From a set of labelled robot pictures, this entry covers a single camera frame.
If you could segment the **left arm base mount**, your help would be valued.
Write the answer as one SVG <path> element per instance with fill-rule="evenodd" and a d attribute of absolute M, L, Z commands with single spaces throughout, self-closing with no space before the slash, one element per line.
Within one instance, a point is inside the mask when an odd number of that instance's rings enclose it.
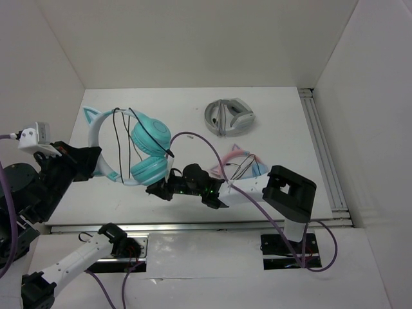
<path fill-rule="evenodd" d="M 132 273 L 144 273 L 147 270 L 148 234 L 130 234 L 135 243 L 129 241 L 119 257 L 108 255 L 92 264 L 88 270 L 95 274 L 126 274 L 130 268 Z"/>

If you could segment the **aluminium rail right side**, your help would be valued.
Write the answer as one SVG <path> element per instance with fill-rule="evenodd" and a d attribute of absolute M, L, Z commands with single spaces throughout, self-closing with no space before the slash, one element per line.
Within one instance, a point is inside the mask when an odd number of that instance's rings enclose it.
<path fill-rule="evenodd" d="M 349 226 L 352 226 L 353 223 L 342 191 L 341 183 L 333 164 L 332 156 L 319 118 L 319 113 L 315 106 L 313 89 L 298 88 L 297 90 L 314 144 L 333 218 L 334 220 L 349 220 Z"/>

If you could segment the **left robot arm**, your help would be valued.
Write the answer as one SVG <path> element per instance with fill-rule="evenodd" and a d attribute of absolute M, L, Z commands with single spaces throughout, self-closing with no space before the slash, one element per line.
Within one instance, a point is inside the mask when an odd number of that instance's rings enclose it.
<path fill-rule="evenodd" d="M 36 147 L 37 172 L 29 164 L 1 168 L 1 308 L 51 308 L 55 298 L 79 274 L 106 256 L 122 257 L 127 234 L 117 225 L 103 225 L 91 239 L 55 264 L 24 275 L 23 258 L 39 236 L 32 225 L 49 220 L 73 182 L 93 177 L 99 147 L 51 145 L 56 155 Z"/>

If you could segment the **aluminium rail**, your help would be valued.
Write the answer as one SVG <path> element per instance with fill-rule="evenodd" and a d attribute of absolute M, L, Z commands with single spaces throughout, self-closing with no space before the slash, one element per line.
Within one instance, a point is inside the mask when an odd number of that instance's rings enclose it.
<path fill-rule="evenodd" d="M 319 118 L 319 113 L 315 106 L 313 89 L 298 88 L 297 90 L 314 144 L 333 218 L 334 220 L 349 220 L 349 226 L 352 226 L 353 223 L 342 191 L 341 183 L 333 164 L 332 156 Z"/>
<path fill-rule="evenodd" d="M 273 225 L 264 221 L 227 222 L 227 223 L 173 223 L 173 224 L 123 224 L 119 227 L 126 232 L 179 232 L 201 230 L 248 230 L 271 229 Z M 100 225 L 60 225 L 52 226 L 52 234 L 73 234 L 97 232 Z"/>

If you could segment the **pink blue cat-ear headphones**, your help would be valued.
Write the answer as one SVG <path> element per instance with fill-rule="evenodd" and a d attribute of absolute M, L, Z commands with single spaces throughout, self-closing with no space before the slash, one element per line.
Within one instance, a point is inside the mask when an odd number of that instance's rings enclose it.
<path fill-rule="evenodd" d="M 263 176 L 268 172 L 267 165 L 253 152 L 234 144 L 231 150 L 221 157 L 223 168 L 217 163 L 209 173 L 223 179 L 223 173 L 229 180 L 243 180 Z"/>

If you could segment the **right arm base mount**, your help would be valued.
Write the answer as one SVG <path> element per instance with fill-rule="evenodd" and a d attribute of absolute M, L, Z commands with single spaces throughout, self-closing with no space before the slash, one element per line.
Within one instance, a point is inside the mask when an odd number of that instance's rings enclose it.
<path fill-rule="evenodd" d="M 262 234 L 260 238 L 264 270 L 300 268 L 279 234 Z M 317 238 L 313 232 L 306 235 L 305 261 L 309 268 L 322 267 Z"/>

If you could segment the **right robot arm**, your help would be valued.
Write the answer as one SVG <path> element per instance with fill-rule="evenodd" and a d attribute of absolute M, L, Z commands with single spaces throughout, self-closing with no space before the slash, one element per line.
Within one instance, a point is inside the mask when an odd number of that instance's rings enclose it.
<path fill-rule="evenodd" d="M 261 176 L 241 180 L 217 179 L 198 164 L 190 164 L 181 176 L 170 172 L 168 178 L 147 187 L 146 192 L 170 201 L 174 194 L 199 196 L 212 208 L 229 208 L 254 200 L 265 202 L 285 218 L 281 245 L 296 252 L 303 245 L 305 226 L 311 220 L 316 184 L 281 165 L 274 165 Z"/>

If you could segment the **grey white folded headphones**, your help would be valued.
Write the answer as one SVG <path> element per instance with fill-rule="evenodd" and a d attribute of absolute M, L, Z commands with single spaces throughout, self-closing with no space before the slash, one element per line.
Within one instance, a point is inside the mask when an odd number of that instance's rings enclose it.
<path fill-rule="evenodd" d="M 255 120 L 250 106 L 240 98 L 218 99 L 207 105 L 204 121 L 216 136 L 233 137 L 247 131 Z"/>

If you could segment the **aluminium rail front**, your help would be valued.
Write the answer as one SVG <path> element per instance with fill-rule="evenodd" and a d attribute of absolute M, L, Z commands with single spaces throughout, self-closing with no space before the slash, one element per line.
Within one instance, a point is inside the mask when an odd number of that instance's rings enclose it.
<path fill-rule="evenodd" d="M 227 223 L 173 223 L 173 224 L 123 224 L 119 227 L 126 232 L 179 232 L 201 230 L 248 230 L 271 229 L 273 225 L 264 221 L 227 222 Z M 60 225 L 52 226 L 52 234 L 73 234 L 97 232 L 100 225 Z"/>

